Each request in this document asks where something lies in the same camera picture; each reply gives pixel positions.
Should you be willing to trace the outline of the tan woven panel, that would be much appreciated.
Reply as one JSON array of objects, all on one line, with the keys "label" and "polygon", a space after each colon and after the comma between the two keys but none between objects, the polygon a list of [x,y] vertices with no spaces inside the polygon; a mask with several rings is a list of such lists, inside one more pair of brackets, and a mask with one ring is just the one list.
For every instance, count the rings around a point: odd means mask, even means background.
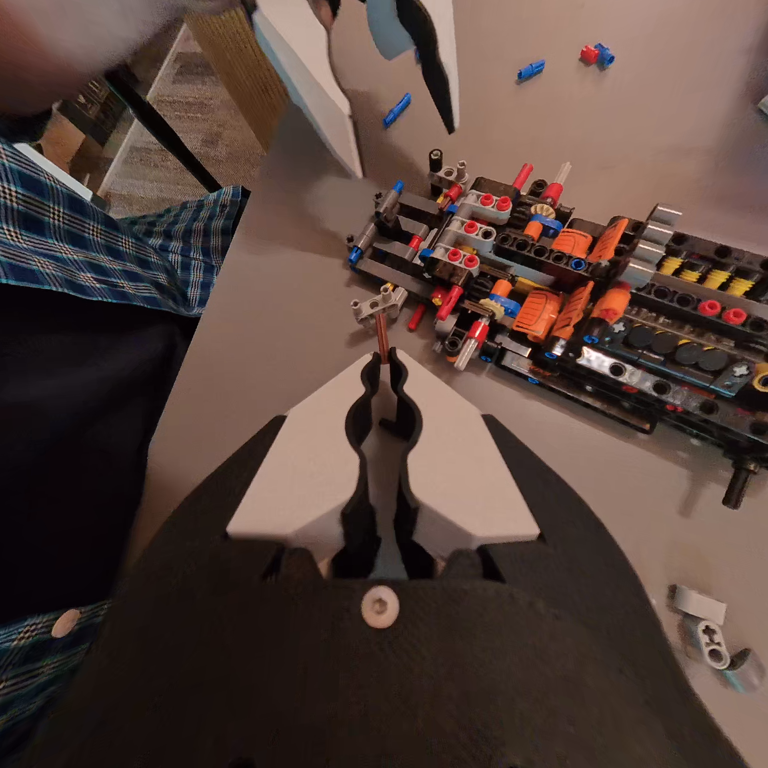
[{"label": "tan woven panel", "polygon": [[256,39],[255,9],[255,2],[234,2],[219,14],[187,14],[185,23],[260,148],[267,152],[290,97]]}]

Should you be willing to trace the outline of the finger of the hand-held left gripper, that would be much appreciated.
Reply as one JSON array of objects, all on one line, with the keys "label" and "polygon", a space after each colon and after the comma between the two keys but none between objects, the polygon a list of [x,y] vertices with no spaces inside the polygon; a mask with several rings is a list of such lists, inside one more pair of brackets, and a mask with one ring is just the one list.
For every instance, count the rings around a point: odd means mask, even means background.
[{"label": "finger of the hand-held left gripper", "polygon": [[310,2],[258,1],[252,21],[291,101],[341,166],[363,178],[350,101],[332,69],[328,29]]},{"label": "finger of the hand-held left gripper", "polygon": [[366,1],[380,55],[392,61],[415,52],[422,77],[449,134],[460,121],[456,26],[452,1]]}]

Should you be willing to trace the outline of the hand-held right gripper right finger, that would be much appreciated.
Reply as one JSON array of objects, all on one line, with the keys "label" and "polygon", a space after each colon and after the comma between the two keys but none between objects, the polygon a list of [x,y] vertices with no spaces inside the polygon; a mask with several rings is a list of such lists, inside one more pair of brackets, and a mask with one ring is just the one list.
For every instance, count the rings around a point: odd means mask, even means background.
[{"label": "hand-held right gripper right finger", "polygon": [[458,551],[532,542],[540,533],[484,415],[404,351],[389,351],[396,415],[380,426],[404,442],[396,542],[410,579],[432,578]]}]

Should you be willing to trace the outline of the grey round lego connector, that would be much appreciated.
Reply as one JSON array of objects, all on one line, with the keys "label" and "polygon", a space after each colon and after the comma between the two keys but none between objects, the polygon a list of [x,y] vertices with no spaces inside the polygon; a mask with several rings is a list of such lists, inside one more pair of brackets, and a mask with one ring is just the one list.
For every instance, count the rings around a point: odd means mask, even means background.
[{"label": "grey round lego connector", "polygon": [[695,624],[695,638],[702,658],[715,670],[724,670],[730,666],[731,656],[726,648],[721,627],[708,620],[699,620]]}]

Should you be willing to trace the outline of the lego car chassis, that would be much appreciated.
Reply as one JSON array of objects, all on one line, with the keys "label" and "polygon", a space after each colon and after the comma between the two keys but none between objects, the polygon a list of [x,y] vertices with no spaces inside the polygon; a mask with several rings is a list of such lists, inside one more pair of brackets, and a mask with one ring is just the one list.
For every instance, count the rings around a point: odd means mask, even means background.
[{"label": "lego car chassis", "polygon": [[375,192],[349,268],[405,288],[409,331],[430,316],[456,370],[483,360],[638,433],[666,423],[718,448],[738,509],[767,466],[766,255],[680,231],[664,204],[578,218],[561,200],[571,163],[533,171],[471,178],[431,150],[429,196]]}]

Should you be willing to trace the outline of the person in plaid shirt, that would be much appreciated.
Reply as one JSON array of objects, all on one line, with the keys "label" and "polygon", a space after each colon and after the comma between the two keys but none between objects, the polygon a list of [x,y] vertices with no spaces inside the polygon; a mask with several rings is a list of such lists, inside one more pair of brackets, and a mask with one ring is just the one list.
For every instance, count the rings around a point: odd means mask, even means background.
[{"label": "person in plaid shirt", "polygon": [[[250,192],[223,187],[154,214],[114,218],[21,152],[22,139],[40,138],[51,115],[2,118],[1,300],[9,284],[199,321]],[[2,766],[18,764],[81,667],[113,589],[96,603],[1,621]]]}]

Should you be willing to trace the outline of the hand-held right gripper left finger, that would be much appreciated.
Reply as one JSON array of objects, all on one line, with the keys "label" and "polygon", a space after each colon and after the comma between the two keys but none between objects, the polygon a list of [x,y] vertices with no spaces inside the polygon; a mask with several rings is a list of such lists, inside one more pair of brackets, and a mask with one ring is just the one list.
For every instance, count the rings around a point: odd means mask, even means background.
[{"label": "hand-held right gripper left finger", "polygon": [[381,544],[362,449],[382,359],[364,355],[286,414],[227,525],[235,540],[303,548],[338,578],[370,575]]}]

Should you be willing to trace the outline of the dark pants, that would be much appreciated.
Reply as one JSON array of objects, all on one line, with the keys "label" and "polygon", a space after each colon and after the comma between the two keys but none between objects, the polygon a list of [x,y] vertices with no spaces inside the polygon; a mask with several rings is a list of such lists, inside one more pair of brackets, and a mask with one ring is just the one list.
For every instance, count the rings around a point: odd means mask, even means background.
[{"label": "dark pants", "polygon": [[197,324],[2,284],[2,624],[110,595]]}]

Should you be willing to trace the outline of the black table leg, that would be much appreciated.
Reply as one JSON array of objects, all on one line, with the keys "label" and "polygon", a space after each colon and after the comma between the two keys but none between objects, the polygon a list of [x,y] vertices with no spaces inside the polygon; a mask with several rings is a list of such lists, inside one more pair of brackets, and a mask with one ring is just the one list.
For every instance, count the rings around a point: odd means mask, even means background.
[{"label": "black table leg", "polygon": [[111,69],[103,76],[105,83],[117,99],[131,112],[133,118],[174,157],[186,171],[210,194],[222,185],[198,160],[157,109],[137,92],[121,68]]}]

